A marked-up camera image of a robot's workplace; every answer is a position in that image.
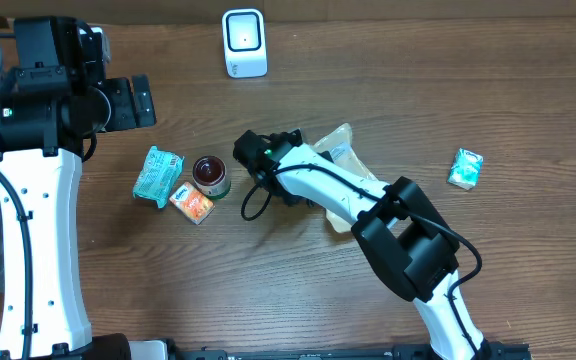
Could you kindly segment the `green wet wipes pack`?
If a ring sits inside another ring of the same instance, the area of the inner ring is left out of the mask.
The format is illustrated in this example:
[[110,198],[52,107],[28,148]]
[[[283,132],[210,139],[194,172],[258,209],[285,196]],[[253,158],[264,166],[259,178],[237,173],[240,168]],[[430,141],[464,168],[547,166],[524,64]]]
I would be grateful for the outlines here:
[[159,209],[164,208],[183,164],[183,156],[151,146],[133,187],[133,197],[154,201]]

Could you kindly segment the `beige paper pouch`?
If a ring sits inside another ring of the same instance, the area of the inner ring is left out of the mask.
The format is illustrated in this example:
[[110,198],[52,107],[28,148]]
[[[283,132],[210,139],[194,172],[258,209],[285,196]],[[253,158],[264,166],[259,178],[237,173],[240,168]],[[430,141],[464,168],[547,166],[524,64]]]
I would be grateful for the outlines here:
[[365,179],[376,180],[374,174],[357,157],[352,148],[353,132],[349,123],[318,140],[312,148],[317,153],[328,152],[339,167]]

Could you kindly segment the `orange tissue pack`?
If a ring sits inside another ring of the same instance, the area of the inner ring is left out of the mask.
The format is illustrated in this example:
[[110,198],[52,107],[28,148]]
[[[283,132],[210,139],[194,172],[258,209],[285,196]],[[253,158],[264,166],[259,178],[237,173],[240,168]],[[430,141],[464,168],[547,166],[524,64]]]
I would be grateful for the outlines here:
[[199,225],[214,210],[214,203],[191,183],[183,183],[169,201],[192,223]]

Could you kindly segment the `teal tissue pack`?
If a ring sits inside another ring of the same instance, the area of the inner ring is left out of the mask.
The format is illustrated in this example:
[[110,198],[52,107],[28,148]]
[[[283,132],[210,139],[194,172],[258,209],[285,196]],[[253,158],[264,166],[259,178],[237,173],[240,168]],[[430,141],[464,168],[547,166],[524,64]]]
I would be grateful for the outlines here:
[[460,148],[451,166],[447,182],[464,190],[474,188],[479,180],[484,157]]

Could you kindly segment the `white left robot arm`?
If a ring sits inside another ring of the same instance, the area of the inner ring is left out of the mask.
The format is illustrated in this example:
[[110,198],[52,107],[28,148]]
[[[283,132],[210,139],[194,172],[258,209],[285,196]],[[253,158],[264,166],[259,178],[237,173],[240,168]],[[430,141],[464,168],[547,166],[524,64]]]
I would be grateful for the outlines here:
[[27,70],[0,90],[4,310],[0,359],[128,359],[123,334],[94,336],[79,276],[84,142],[155,124],[146,76]]

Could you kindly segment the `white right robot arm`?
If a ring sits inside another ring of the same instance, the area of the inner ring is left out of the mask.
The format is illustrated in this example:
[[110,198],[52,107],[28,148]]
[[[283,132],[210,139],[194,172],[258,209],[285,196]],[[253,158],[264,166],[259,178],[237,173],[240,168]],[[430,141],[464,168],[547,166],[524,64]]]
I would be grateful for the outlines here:
[[421,188],[401,177],[392,184],[343,169],[306,144],[300,131],[246,131],[233,156],[256,189],[288,205],[310,200],[351,226],[370,267],[399,298],[415,305],[441,359],[486,359],[488,343],[474,325],[459,287],[457,252],[468,242],[449,228]]

